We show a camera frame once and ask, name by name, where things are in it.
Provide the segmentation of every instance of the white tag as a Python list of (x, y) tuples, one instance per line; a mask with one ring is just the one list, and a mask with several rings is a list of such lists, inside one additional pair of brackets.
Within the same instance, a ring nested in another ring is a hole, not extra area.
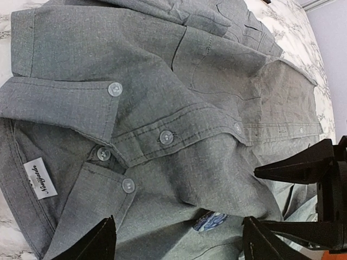
[(24, 168), (38, 199), (58, 195), (41, 157), (27, 162)]

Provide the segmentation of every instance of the white marble table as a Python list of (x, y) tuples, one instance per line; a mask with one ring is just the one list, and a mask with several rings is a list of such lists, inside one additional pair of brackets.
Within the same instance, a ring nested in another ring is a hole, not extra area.
[[(47, 0), (0, 0), (0, 86), (12, 76), (10, 53), (10, 14), (13, 11), (37, 8)], [(323, 127), (321, 139), (335, 140), (335, 124), (330, 91), (322, 57), (305, 11), (295, 0), (245, 0), (248, 8), (273, 33), (284, 50), (283, 58), (305, 70), (319, 86), (315, 88), (317, 117)], [(0, 191), (0, 260), (34, 260), (7, 203)]]

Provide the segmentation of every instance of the white button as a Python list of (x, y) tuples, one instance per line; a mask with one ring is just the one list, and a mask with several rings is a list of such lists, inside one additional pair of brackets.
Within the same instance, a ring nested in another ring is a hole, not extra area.
[(168, 130), (162, 131), (160, 141), (163, 145), (169, 145), (174, 141), (174, 135)]
[(98, 150), (98, 158), (100, 161), (107, 161), (111, 157), (111, 151), (106, 148), (102, 147)]
[(123, 87), (118, 82), (114, 82), (114, 83), (110, 84), (108, 87), (108, 93), (111, 96), (119, 96), (122, 93), (122, 91), (123, 91)]
[(242, 130), (241, 130), (241, 127), (240, 127), (239, 123), (236, 123), (236, 124), (234, 125), (234, 127), (235, 127), (236, 131), (237, 131), (239, 134), (242, 133)]
[(124, 179), (122, 188), (126, 193), (133, 193), (135, 191), (135, 183), (132, 179)]

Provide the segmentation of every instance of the blue patterned object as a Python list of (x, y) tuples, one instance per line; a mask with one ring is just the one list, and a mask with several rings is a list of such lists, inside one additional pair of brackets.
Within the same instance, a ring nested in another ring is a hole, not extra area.
[(199, 232), (211, 230), (222, 224), (227, 218), (227, 214), (209, 211), (207, 214), (197, 220), (196, 224), (193, 226), (193, 229)]

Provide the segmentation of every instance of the button-up shirt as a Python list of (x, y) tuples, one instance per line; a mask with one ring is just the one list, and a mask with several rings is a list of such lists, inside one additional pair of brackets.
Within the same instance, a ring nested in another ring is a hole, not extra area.
[(110, 215), (117, 260), (237, 259), (243, 217), (314, 213), (314, 186), (253, 174), (322, 129), (315, 81), (243, 0), (51, 0), (11, 19), (0, 188), (38, 259)]

